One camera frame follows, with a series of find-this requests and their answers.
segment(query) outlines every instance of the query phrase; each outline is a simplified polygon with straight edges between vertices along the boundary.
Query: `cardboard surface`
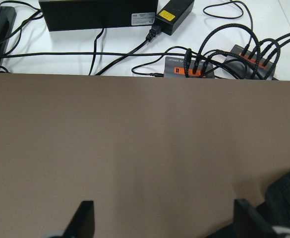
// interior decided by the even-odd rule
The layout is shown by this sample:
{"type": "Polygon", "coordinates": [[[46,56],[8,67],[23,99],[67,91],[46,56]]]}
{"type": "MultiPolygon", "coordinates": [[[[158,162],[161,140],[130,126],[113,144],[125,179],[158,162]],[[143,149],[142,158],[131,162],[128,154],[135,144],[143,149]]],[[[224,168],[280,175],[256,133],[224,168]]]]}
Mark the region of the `cardboard surface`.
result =
{"type": "Polygon", "coordinates": [[[290,171],[290,82],[0,74],[0,238],[199,238],[290,171]]]}

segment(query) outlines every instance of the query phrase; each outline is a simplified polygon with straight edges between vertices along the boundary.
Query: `black box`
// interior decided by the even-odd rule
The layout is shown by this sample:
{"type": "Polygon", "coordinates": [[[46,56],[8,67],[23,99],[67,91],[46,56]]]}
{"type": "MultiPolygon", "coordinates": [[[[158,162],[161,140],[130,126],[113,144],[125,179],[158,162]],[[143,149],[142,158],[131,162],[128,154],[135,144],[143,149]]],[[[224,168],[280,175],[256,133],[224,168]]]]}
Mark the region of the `black box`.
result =
{"type": "Polygon", "coordinates": [[[39,0],[49,31],[151,25],[158,0],[39,0]]]}

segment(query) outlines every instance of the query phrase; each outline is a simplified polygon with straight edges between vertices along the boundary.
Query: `yellow label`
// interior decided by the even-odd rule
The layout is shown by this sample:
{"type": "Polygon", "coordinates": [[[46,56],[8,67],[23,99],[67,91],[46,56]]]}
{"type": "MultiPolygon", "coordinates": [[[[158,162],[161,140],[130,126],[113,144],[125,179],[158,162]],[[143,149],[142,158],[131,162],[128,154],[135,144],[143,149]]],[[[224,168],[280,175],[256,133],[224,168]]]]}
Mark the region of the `yellow label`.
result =
{"type": "Polygon", "coordinates": [[[164,19],[168,21],[172,21],[175,18],[175,15],[172,15],[170,12],[167,12],[166,10],[162,10],[159,13],[159,16],[163,17],[164,19]]]}

